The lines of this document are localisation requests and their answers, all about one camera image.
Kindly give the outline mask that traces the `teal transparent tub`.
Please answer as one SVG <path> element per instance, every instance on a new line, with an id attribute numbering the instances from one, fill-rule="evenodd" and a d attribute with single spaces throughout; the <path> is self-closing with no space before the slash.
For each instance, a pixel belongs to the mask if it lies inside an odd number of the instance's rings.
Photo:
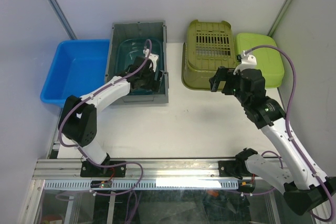
<path id="1" fill-rule="evenodd" d="M 117 57 L 114 72 L 115 75 L 127 76 L 130 73 L 138 70 L 153 70 L 148 58 L 144 56 L 143 49 L 149 49 L 149 53 L 159 55 L 159 61 L 157 63 L 156 76 L 160 70 L 164 71 L 164 53 L 163 53 L 163 42 L 156 39 L 150 38 L 151 44 L 148 43 L 146 39 L 128 39 L 120 44 L 117 50 Z M 130 91 L 129 95 L 153 95 L 161 94 L 164 92 L 164 77 L 162 81 L 161 88 L 158 92 L 151 92 L 147 90 L 136 90 L 134 92 Z"/>

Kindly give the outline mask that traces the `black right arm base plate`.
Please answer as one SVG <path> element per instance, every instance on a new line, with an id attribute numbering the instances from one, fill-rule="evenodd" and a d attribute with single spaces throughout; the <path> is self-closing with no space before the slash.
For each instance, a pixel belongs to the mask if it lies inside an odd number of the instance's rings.
<path id="1" fill-rule="evenodd" d="M 263 166 L 250 160 L 228 160 L 218 161 L 219 177 L 233 177 L 243 179 L 244 177 L 251 177 L 252 174 L 260 175 Z"/>

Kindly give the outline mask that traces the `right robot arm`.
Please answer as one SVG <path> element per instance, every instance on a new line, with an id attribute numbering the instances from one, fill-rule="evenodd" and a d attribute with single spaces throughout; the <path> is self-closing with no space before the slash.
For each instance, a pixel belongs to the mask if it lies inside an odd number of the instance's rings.
<path id="1" fill-rule="evenodd" d="M 329 177 L 311 158 L 286 122 L 282 106 L 266 95 L 265 78 L 258 69 L 235 71 L 219 67 L 210 78 L 211 91 L 220 82 L 222 93 L 233 95 L 247 118 L 272 142 L 287 169 L 265 160 L 252 148 L 245 148 L 235 158 L 235 171 L 240 175 L 255 174 L 277 189 L 288 207 L 302 216 L 335 194 L 335 178 Z"/>

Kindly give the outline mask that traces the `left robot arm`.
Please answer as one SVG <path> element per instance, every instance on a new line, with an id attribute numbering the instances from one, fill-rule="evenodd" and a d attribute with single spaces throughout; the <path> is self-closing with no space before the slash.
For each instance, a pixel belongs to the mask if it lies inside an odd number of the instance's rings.
<path id="1" fill-rule="evenodd" d="M 135 90 L 158 91 L 163 75 L 158 71 L 158 60 L 159 56 L 152 53 L 138 56 L 133 64 L 98 89 L 66 99 L 58 125 L 60 144 L 77 148 L 97 175 L 104 176 L 110 170 L 110 156 L 96 140 L 98 114 Z"/>

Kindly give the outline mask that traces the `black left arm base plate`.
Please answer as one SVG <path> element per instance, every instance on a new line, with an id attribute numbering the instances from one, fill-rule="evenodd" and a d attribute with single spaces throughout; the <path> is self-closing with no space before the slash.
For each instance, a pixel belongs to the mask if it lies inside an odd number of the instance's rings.
<path id="1" fill-rule="evenodd" d="M 94 166 L 89 161 L 82 161 L 80 177 L 102 177 L 102 178 L 124 178 L 126 172 L 126 165 L 117 167 L 101 168 Z"/>

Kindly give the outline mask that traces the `lime green plastic basin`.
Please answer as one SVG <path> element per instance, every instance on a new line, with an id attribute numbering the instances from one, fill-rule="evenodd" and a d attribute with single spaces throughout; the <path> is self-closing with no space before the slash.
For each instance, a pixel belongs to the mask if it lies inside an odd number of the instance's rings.
<path id="1" fill-rule="evenodd" d="M 262 34 L 239 33 L 235 37 L 235 52 L 237 54 L 260 45 L 277 46 L 271 37 Z M 256 68 L 262 71 L 266 88 L 281 86 L 285 70 L 280 53 L 271 48 L 260 48 L 254 50 L 252 55 L 257 59 Z"/>

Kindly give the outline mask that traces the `olive green slotted basket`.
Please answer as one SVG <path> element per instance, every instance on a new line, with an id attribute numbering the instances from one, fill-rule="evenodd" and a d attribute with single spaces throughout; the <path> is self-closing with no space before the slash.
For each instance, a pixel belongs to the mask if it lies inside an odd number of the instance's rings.
<path id="1" fill-rule="evenodd" d="M 230 23 L 192 21 L 183 45 L 182 82 L 192 90 L 209 90 L 219 67 L 237 66 Z"/>

